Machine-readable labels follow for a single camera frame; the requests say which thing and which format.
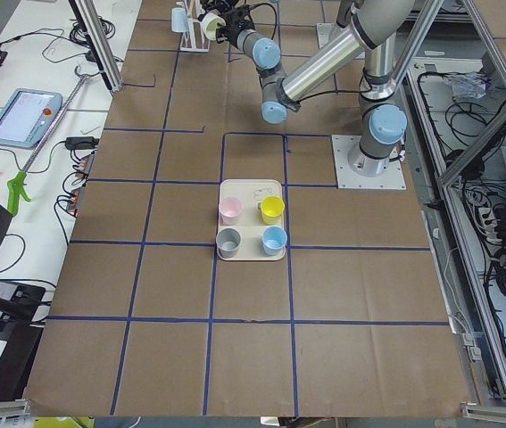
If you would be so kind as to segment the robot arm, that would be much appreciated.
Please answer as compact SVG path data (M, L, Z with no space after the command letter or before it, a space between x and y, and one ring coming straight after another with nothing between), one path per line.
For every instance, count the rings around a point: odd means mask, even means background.
M386 171L391 152L406 132L406 114L391 102L398 87L395 72L403 66L394 59L396 31L412 10L411 1L343 1L336 24L318 52L291 72L281 61L281 50L255 27L257 4L242 1L202 1L198 17L205 37L228 43L250 58L261 88L261 115L280 124L289 112L316 96L316 88L359 54L365 64L357 89L360 97L360 141L347 154L350 168L364 177Z

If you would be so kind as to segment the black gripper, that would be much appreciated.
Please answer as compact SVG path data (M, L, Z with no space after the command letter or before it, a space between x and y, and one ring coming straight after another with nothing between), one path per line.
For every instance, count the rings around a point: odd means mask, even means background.
M239 34L244 30L253 28L253 21L250 14L252 6L249 4L237 6L237 0L201 0L200 2L204 9L204 13L198 17L200 23L203 16L208 12L218 14L226 22L226 26L223 29L217 30L217 40L215 42L219 44L227 41L231 45L236 46Z

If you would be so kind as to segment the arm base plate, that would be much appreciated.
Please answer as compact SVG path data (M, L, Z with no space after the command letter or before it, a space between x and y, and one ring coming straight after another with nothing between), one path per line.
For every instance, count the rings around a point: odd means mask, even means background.
M318 23L316 25L316 33L318 39L319 49L328 44L329 41L333 40L341 32L340 28L335 22L334 23Z
M336 183L340 190L404 191L406 183L397 148L383 160L368 158L357 135L332 135Z

